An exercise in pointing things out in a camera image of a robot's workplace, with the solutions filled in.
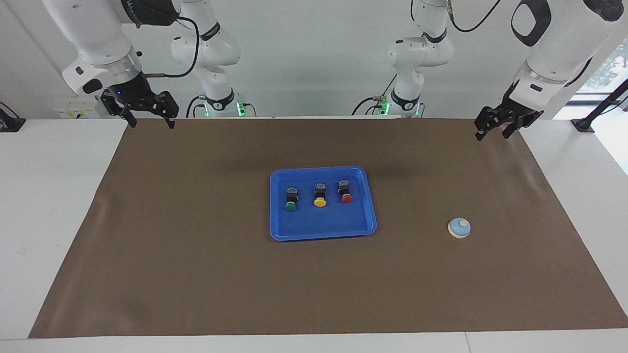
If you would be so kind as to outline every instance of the robotic arm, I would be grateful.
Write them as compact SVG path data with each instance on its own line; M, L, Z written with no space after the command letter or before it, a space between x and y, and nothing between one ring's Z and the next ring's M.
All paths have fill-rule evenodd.
M138 55L121 29L121 23L129 19L138 27L171 25L179 17L171 0L152 0L149 4L142 0L42 1L77 48L78 59L63 71L63 78L76 94L92 94L107 87L101 100L112 116L121 116L135 127L137 121L131 111L149 111L174 128L179 107L168 91L155 94L151 90ZM121 9L126 19L119 19Z
M527 34L517 30L515 20L525 8L536 24ZM552 97L579 78L585 62L615 31L624 13L621 0L522 0L512 17L515 36L532 48L496 108L484 107L475 120L481 141L490 130L510 123L505 138L527 128L542 115Z
M198 24L201 33L200 52L193 72L203 90L207 111L212 117L242 115L239 94L233 90L223 66L235 65L240 60L240 47L233 37L221 29L209 0L181 0L181 16ZM189 67L196 49L196 33L176 37L171 46L172 55Z
M418 109L425 80L417 70L444 65L453 56L453 43L447 38L446 1L418 0L413 15L423 35L395 41L388 56L388 62L399 74L386 98L391 103L389 113L401 116L412 116Z

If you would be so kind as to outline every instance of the green indicator light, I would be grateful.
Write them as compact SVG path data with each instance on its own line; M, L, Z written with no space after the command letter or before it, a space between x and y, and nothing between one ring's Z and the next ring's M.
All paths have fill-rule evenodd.
M238 114L240 115L240 117L245 116L246 115L246 109L244 108L244 106L242 105L242 103L238 103L237 104L237 111Z
M382 107L382 110L381 110L382 115L388 115L388 111L390 110L390 108L391 108L391 104L384 101L384 107Z

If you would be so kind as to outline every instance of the brown mat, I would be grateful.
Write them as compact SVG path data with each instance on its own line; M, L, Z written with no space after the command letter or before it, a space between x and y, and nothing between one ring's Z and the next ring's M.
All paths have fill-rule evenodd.
M277 169L360 165L378 231L280 243ZM473 226L447 232L457 216ZM520 135L469 120L128 129L30 337L628 327Z

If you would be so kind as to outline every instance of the blue tray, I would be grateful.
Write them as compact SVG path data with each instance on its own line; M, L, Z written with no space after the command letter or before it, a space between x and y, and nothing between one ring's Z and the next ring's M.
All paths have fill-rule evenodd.
M338 181L348 180L353 201L340 202ZM314 206L316 183L327 184L324 207ZM287 189L299 190L297 210L288 212ZM373 234L377 220L366 172L359 166L278 170L271 175L271 236L278 241L299 241Z

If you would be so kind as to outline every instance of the black cable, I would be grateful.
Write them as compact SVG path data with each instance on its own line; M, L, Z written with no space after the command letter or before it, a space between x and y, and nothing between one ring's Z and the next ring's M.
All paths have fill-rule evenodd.
M369 115L369 110L371 110L371 109L373 109L373 112L371 113L371 115L375 114L375 111L377 110L378 107L381 108L381 106L374 105L374 106L366 109L366 113L364 113L364 115Z
M255 109L254 105L252 105L251 103L244 103L243 106L245 106L245 107L253 107L253 113L255 113L255 116L257 117L257 109Z
M9 109L9 111L12 112L13 115L15 115L15 117L19 119L18 113L16 113L13 109L11 109L11 107L7 106L5 103L2 103L2 102L0 102L0 104L2 104L5 108Z
M490 14L493 13L493 10L495 10L495 8L497 7L497 5L499 5L499 3L501 3L502 0L497 0L495 2L495 4L493 5L493 7L489 10L489 12L486 14L486 16L484 16L484 18L482 18L482 20L480 21L480 23L478 23L477 25L475 25L473 28L470 28L468 30L463 30L462 28L458 27L458 25L456 24L456 21L453 19L453 13L451 15L449 15L449 18L452 21L453 27L455 29L457 29L458 31L461 31L462 33L469 33L469 32L473 32L475 30L477 30L477 28L479 26L482 26L482 23L484 23L484 21L486 21L487 18L489 18Z
M582 74L585 73L585 71L587 71L587 68L589 64L591 63L591 60L593 60L593 57L590 57L589 60L587 60L587 63L582 68L582 70L580 70L580 73L573 80L569 81L569 83L566 84L565 87L571 86L572 83L576 82L580 77L582 77Z
M192 105L194 104L194 102L196 102L199 99L201 99L199 95L197 95L196 97L192 98L192 100L188 104L188 110L185 113L185 117L190 117L190 110L192 109Z
M351 113L351 115L352 115L352 116L353 116L353 115L355 115L355 112L357 112L357 110L358 110L358 109L360 109L360 107L361 107L364 103L368 102L369 100L375 100L375 99L374 99L373 97L368 97L367 99L364 99L362 102L360 102L360 104L358 104L358 105L355 107L355 109L354 109L353 113Z
M194 109L192 109L192 117L196 117L196 108L201 107L204 108L205 104L197 104L194 106Z
M167 73L146 73L146 74L144 74L144 77L149 78L149 79L153 78L153 77L169 77L171 79L178 79L180 77L184 77L184 76L189 75L190 72L192 72L192 70L194 70L194 67L196 66L196 62L198 60L198 51L200 49L200 30L198 29L197 23L194 22L194 20L191 19L191 18L179 16L179 17L177 17L177 19L182 19L184 21L191 22L194 25L194 29L196 30L197 46L196 46L196 50L194 51L194 60L192 60L192 66L190 66L190 68L186 72L180 73L178 75L169 75Z
M600 115L604 115L606 113L610 113L610 112L614 111L615 109L617 109L617 107L621 106L626 100L628 100L628 95L626 96L626 98L622 99L622 101L619 102L616 106L614 106L613 108L611 108L611 109L609 109L609 110L607 110L605 112L600 113Z

